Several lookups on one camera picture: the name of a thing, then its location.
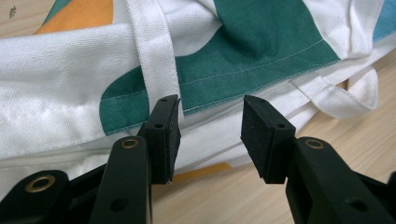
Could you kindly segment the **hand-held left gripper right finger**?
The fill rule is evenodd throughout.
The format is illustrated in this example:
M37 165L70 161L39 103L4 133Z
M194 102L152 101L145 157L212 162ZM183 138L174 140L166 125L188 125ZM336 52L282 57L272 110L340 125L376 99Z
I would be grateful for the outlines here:
M295 132L269 102L244 98L241 140L260 178L286 186L296 224L396 224L396 172L379 182L352 171L329 143Z

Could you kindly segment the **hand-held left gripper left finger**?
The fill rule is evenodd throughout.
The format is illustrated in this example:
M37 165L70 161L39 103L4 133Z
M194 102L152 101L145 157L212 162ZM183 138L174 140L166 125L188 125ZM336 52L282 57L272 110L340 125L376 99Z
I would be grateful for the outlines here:
M152 224L151 186L173 181L179 102L177 95L161 98L137 135L114 143L89 224Z

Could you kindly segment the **white tote bag colourful patches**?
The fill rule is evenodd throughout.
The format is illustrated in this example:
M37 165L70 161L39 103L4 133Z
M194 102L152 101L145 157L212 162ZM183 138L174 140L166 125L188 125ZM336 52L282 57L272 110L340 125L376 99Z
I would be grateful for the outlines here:
M180 97L181 173L236 165L242 99L302 128L378 101L396 0L55 0L32 35L0 28L0 200L23 178L77 177Z

